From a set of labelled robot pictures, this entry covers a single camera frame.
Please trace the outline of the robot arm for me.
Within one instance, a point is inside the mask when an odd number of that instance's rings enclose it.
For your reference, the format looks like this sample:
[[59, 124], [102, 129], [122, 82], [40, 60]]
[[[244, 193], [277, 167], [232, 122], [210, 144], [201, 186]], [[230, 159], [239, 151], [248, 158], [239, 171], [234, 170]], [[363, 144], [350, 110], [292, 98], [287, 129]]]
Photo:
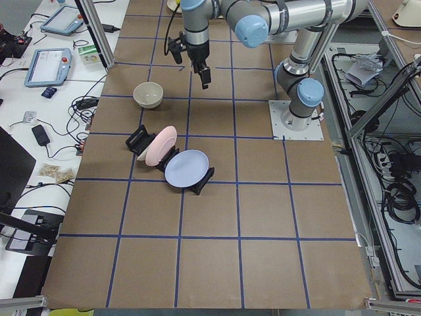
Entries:
[[324, 96], [322, 84], [311, 77], [310, 63], [323, 53], [331, 39], [329, 28], [356, 18], [367, 1], [276, 1], [252, 4], [250, 1], [182, 1], [184, 30], [168, 42], [176, 63], [187, 52], [193, 70], [204, 89], [211, 82], [209, 22], [219, 16], [227, 22], [237, 39], [248, 48], [265, 42], [269, 35], [297, 31], [293, 49], [275, 71], [276, 80], [290, 98], [283, 115], [288, 128], [306, 124]]

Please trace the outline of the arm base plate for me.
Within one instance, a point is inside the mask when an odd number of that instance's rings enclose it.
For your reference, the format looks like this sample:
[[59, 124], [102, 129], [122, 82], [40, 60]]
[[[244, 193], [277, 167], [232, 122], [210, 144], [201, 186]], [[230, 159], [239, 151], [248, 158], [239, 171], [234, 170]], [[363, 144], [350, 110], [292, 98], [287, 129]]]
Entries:
[[272, 137], [274, 140], [324, 141], [318, 108], [312, 115], [299, 118], [289, 110], [290, 101], [269, 100]]

